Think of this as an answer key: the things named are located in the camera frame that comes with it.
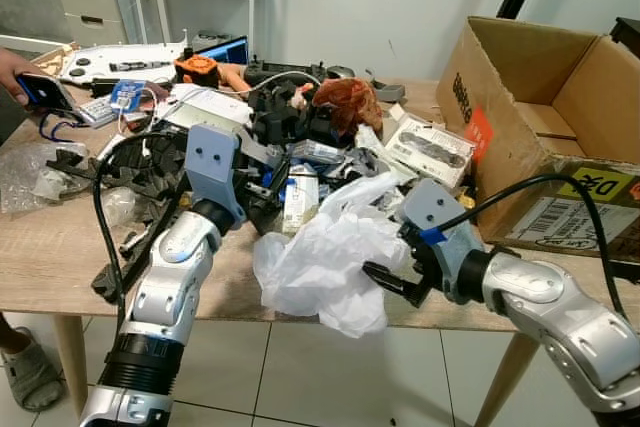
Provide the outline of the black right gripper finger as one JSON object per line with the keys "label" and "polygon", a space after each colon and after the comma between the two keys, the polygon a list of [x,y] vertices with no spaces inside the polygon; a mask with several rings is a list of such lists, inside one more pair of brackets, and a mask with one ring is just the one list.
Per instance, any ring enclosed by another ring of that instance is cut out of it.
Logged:
{"label": "black right gripper finger", "polygon": [[398,284],[394,285],[385,285],[384,289],[388,290],[389,293],[402,296],[403,299],[407,300],[407,303],[410,303],[415,308],[420,308],[425,303],[431,291],[429,285],[420,284],[420,282],[398,282]]}
{"label": "black right gripper finger", "polygon": [[413,282],[402,279],[401,276],[389,270],[389,268],[374,262],[366,261],[362,266],[362,271],[370,277],[375,284],[381,287],[412,287]]}

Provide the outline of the white plastic bag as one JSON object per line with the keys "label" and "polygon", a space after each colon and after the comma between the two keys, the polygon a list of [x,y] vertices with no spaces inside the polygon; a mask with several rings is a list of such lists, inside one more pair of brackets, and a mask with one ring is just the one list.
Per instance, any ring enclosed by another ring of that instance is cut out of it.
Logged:
{"label": "white plastic bag", "polygon": [[397,235],[401,226],[375,207],[398,184],[396,174],[361,177],[330,194],[297,234],[261,236],[253,245],[253,275],[262,305],[285,316],[315,316],[347,337],[384,331],[384,291],[362,267],[410,261]]}

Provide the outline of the dark smartphone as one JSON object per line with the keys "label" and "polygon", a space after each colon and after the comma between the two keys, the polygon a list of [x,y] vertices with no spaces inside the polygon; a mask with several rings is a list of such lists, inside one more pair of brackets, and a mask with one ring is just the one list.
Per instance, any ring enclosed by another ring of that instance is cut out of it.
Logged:
{"label": "dark smartphone", "polygon": [[72,115],[76,102],[67,89],[55,78],[47,75],[22,72],[15,75],[15,80],[26,93],[29,106],[36,110]]}

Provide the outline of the person's hand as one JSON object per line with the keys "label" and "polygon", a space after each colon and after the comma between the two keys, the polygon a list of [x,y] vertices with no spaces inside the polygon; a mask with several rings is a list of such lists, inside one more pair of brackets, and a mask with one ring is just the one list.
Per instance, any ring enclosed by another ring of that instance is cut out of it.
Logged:
{"label": "person's hand", "polygon": [[22,85],[18,83],[19,75],[35,75],[46,78],[47,74],[35,63],[27,58],[20,57],[17,53],[0,47],[0,87],[3,87],[10,97],[22,107],[29,106],[29,97],[24,92]]}

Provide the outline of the small white blue carton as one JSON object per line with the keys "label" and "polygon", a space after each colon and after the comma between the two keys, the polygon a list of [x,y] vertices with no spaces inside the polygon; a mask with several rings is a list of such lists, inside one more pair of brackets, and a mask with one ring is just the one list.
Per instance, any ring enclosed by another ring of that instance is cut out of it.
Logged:
{"label": "small white blue carton", "polygon": [[296,235],[315,216],[320,203],[319,188],[319,179],[310,166],[294,165],[289,168],[284,189],[283,234]]}

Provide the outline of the white flat paper box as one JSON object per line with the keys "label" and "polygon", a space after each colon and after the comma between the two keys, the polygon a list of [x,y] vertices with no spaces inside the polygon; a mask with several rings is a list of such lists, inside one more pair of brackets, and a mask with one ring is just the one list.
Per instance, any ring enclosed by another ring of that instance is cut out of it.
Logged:
{"label": "white flat paper box", "polygon": [[228,131],[237,127],[248,129],[252,115],[246,102],[197,84],[175,84],[170,89],[170,97],[156,110],[157,121],[183,129],[197,124],[210,124]]}

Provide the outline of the black controller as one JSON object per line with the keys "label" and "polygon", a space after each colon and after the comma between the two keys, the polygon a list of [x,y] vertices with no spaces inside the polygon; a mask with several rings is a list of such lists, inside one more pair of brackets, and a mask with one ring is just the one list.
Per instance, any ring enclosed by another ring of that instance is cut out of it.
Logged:
{"label": "black controller", "polygon": [[300,66],[292,63],[274,63],[262,61],[253,57],[244,67],[243,79],[251,87],[256,87],[262,81],[287,80],[294,84],[303,84],[307,81],[319,84],[320,81],[328,79],[323,63],[312,63],[312,65]]}

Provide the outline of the brown plush toy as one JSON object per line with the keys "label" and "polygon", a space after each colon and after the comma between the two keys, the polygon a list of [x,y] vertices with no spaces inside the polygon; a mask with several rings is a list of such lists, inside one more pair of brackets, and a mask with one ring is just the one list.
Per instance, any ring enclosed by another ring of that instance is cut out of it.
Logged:
{"label": "brown plush toy", "polygon": [[358,126],[370,126],[375,134],[384,129],[383,110],[370,81],[357,78],[329,79],[316,89],[312,103],[329,104],[332,127],[340,136],[356,134]]}

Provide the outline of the wooden table leg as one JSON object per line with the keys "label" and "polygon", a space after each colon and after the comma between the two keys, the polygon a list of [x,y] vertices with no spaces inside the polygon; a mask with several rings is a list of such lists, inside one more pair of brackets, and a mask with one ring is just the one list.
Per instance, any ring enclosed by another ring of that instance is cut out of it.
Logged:
{"label": "wooden table leg", "polygon": [[52,325],[58,336],[58,353],[67,380],[70,404],[79,419],[88,396],[86,350],[82,318],[74,314],[55,314]]}
{"label": "wooden table leg", "polygon": [[490,382],[488,391],[477,413],[474,427],[490,427],[498,417],[500,410],[507,403],[524,377],[532,358],[538,354],[538,343],[525,334],[515,334],[509,340],[506,350]]}

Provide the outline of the orange and black device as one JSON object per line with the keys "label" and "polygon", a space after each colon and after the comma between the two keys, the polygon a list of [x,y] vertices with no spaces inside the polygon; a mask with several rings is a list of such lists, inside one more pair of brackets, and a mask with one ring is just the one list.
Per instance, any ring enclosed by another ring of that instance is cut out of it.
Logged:
{"label": "orange and black device", "polygon": [[214,58],[196,55],[191,49],[186,49],[183,55],[175,58],[175,76],[172,80],[177,84],[195,84],[198,87],[218,89],[221,76],[218,70],[219,62]]}

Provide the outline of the blue screen tablet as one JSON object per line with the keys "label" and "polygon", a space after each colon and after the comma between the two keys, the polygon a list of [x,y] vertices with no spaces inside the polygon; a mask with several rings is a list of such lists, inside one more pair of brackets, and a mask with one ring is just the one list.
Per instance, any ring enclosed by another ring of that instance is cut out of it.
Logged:
{"label": "blue screen tablet", "polygon": [[219,63],[237,63],[247,65],[250,62],[250,46],[248,37],[237,37],[215,44],[215,46],[196,49],[196,55],[211,58]]}

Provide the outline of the blue card tag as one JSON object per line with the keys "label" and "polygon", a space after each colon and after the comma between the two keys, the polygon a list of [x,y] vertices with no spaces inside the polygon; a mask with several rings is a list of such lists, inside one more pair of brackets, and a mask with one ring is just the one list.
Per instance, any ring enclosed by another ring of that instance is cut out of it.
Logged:
{"label": "blue card tag", "polygon": [[131,113],[140,110],[140,104],[154,97],[145,80],[119,80],[109,95],[111,110],[118,113]]}

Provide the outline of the white flat plastic panel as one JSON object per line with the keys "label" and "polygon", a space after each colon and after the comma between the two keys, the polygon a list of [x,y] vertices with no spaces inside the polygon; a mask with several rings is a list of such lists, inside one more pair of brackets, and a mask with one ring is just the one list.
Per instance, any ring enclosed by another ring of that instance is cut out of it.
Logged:
{"label": "white flat plastic panel", "polygon": [[77,49],[64,62],[58,79],[86,87],[101,79],[164,84],[177,75],[174,61],[189,48],[186,40],[157,44],[111,44]]}

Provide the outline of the brown cardboard box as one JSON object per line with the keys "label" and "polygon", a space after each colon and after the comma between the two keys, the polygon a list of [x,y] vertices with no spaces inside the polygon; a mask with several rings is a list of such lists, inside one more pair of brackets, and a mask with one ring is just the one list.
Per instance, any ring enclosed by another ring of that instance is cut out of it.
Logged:
{"label": "brown cardboard box", "polygon": [[436,101],[476,145],[477,194],[540,174],[590,191],[617,261],[640,257],[640,71],[613,39],[499,17],[467,17]]}

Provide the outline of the person's foot in grey slipper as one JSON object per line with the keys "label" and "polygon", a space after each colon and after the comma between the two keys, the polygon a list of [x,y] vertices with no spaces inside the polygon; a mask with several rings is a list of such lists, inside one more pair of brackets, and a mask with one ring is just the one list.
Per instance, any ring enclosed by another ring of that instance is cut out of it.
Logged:
{"label": "person's foot in grey slipper", "polygon": [[29,413],[55,407],[67,386],[26,327],[12,327],[0,316],[0,371],[6,376],[15,403]]}

